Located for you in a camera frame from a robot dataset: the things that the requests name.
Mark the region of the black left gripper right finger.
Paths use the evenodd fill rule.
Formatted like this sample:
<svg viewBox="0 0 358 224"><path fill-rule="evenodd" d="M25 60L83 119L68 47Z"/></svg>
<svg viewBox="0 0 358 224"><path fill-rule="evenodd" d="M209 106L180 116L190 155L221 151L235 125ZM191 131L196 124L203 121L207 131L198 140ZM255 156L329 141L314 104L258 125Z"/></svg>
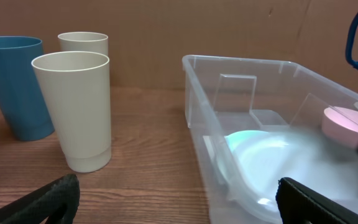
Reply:
<svg viewBox="0 0 358 224"><path fill-rule="evenodd" d="M358 224L358 214L289 177L278 181L275 199L283 224Z"/></svg>

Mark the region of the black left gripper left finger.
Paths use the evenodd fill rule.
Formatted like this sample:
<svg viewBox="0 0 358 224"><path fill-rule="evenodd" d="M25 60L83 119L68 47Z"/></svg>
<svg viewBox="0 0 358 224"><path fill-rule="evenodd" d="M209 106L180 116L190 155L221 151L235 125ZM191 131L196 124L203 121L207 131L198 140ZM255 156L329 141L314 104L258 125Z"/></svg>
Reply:
<svg viewBox="0 0 358 224"><path fill-rule="evenodd" d="M0 224L72 224L79 204L79 180L67 174L0 208Z"/></svg>

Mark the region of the pink bowl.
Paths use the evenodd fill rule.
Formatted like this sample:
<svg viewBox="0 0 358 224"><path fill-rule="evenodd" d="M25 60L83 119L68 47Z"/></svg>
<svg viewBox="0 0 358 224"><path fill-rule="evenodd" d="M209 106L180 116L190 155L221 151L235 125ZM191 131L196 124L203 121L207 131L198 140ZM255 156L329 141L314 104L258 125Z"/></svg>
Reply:
<svg viewBox="0 0 358 224"><path fill-rule="evenodd" d="M357 149L358 111L334 106L324 109L323 113L323 133L343 146Z"/></svg>

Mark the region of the light blue plate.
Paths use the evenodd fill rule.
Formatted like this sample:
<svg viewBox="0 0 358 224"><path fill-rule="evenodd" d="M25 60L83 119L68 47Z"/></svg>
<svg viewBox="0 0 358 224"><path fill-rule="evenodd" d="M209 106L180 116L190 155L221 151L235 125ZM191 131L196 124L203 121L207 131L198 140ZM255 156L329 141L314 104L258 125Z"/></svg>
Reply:
<svg viewBox="0 0 358 224"><path fill-rule="evenodd" d="M225 137L241 180L267 204L289 177L334 200L358 198L358 157L317 134L244 130Z"/></svg>

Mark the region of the beige cup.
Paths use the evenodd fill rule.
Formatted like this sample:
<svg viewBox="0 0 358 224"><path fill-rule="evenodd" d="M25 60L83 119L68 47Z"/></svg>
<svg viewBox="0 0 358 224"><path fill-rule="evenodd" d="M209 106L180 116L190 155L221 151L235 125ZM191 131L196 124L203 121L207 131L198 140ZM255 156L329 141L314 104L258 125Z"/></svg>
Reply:
<svg viewBox="0 0 358 224"><path fill-rule="evenodd" d="M66 32L58 35L61 51L87 51L108 56L108 36L97 32Z"/></svg>
<svg viewBox="0 0 358 224"><path fill-rule="evenodd" d="M112 157L109 57L55 52L31 62L70 169L102 169Z"/></svg>

